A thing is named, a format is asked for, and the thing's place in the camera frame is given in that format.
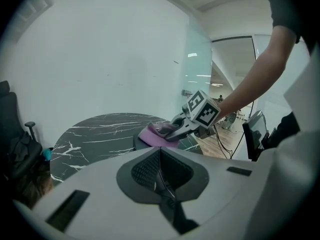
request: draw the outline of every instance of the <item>chair armrest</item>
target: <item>chair armrest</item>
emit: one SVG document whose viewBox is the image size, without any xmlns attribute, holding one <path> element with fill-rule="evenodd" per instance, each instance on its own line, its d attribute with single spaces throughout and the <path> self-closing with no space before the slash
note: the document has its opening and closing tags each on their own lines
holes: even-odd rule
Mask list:
<svg viewBox="0 0 320 240">
<path fill-rule="evenodd" d="M 30 131 L 30 134 L 31 134 L 31 137 L 34 141 L 37 141 L 36 140 L 36 137 L 35 137 L 35 133 L 34 133 L 34 130 L 32 130 L 32 127 L 34 127 L 36 125 L 35 122 L 26 122 L 24 124 L 24 126 L 28 127 L 29 128 L 29 131 Z"/>
<path fill-rule="evenodd" d="M 34 127 L 35 125 L 36 125 L 35 122 L 26 122 L 26 123 L 24 124 L 24 126 L 26 126 L 26 127 L 28 127 L 28 128 L 32 128 L 32 127 Z"/>
</svg>

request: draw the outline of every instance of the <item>round table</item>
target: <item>round table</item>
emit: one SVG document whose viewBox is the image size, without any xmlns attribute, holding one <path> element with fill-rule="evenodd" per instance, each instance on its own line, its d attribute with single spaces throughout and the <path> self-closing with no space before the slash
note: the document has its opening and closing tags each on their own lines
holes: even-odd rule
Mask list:
<svg viewBox="0 0 320 240">
<path fill-rule="evenodd" d="M 87 165 L 134 150 L 133 135 L 149 123 L 168 122 L 137 113 L 103 114 L 69 128 L 54 145 L 50 172 L 53 184 L 64 182 Z M 203 154 L 195 138 L 179 141 L 178 149 Z"/>
</svg>

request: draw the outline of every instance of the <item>person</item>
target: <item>person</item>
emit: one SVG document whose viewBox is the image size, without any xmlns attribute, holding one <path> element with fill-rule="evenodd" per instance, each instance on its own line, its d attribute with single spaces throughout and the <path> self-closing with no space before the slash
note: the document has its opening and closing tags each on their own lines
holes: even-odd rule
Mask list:
<svg viewBox="0 0 320 240">
<path fill-rule="evenodd" d="M 243 81 L 221 103 L 221 112 L 215 120 L 237 111 L 263 95 L 281 76 L 292 49 L 302 37 L 309 53 L 318 35 L 316 15 L 317 0 L 269 0 L 273 29 L 269 44 L 258 57 Z M 293 113 L 282 118 L 270 140 L 277 147 L 285 138 L 300 130 Z"/>
<path fill-rule="evenodd" d="M 224 100 L 224 98 L 222 98 L 222 95 L 220 95 L 220 97 L 218 98 L 218 102 L 222 102 Z"/>
</svg>

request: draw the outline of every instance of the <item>wooden floor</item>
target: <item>wooden floor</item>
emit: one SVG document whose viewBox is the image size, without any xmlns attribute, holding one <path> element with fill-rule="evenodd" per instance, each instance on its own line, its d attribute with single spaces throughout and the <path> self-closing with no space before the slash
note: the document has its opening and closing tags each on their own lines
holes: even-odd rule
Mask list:
<svg viewBox="0 0 320 240">
<path fill-rule="evenodd" d="M 239 118 L 237 118 L 236 121 L 234 122 L 234 126 L 231 131 L 223 129 L 222 123 L 216 124 L 215 127 L 219 134 L 220 141 L 222 142 L 222 144 L 225 146 L 226 149 L 232 150 L 232 151 L 236 149 L 241 139 L 241 136 L 244 132 L 242 128 L 242 124 L 244 122 L 245 122 L 244 120 L 240 120 Z M 200 145 L 204 155 L 215 157 L 215 158 L 223 158 L 223 159 L 225 159 L 226 157 L 228 159 L 230 158 L 230 155 L 224 149 L 222 150 L 226 155 L 226 157 L 220 150 L 216 135 L 210 136 L 205 139 L 200 139 L 195 137 L 195 139 Z"/>
</svg>

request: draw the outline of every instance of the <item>human arm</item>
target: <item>human arm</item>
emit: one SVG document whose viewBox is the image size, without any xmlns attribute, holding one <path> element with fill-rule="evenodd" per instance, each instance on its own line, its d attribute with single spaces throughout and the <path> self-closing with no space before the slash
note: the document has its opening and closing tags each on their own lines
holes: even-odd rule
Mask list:
<svg viewBox="0 0 320 240">
<path fill-rule="evenodd" d="M 265 51 L 238 87 L 219 103 L 221 113 L 216 122 L 259 98 L 278 80 L 286 68 L 296 39 L 296 34 L 285 26 L 277 25 L 273 28 Z"/>
</svg>

